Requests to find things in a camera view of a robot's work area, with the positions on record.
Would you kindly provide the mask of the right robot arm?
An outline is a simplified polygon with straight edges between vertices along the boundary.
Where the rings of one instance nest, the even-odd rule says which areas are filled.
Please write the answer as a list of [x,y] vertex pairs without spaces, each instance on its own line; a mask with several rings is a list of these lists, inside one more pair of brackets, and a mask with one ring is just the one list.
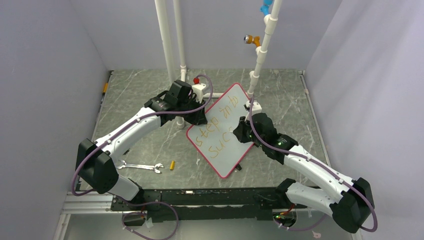
[[298,171],[318,186],[285,179],[275,189],[280,207],[295,204],[318,210],[349,233],[378,229],[372,188],[366,179],[353,179],[324,164],[295,139],[278,133],[265,113],[240,117],[233,134],[239,142],[253,143],[268,158]]

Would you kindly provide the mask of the pink framed whiteboard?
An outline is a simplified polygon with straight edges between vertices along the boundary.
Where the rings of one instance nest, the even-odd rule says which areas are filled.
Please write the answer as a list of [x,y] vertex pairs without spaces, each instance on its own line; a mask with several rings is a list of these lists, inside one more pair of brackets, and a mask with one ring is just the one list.
[[241,143],[233,134],[240,117],[247,115],[244,105],[247,94],[239,83],[234,83],[214,103],[206,108],[207,124],[192,125],[186,137],[221,178],[227,178],[253,146]]

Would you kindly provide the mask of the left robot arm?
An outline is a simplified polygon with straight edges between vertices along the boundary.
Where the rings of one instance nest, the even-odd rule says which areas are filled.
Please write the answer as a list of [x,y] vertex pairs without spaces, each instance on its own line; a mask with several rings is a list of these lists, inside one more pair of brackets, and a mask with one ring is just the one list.
[[168,90],[150,98],[133,117],[111,133],[95,141],[84,139],[78,146],[71,183],[75,184],[80,177],[92,191],[119,196],[129,209],[139,209],[145,202],[145,192],[136,182],[117,172],[118,160],[145,135],[176,117],[192,125],[207,124],[205,107],[210,100],[203,97],[212,92],[211,83],[191,85],[175,80]]

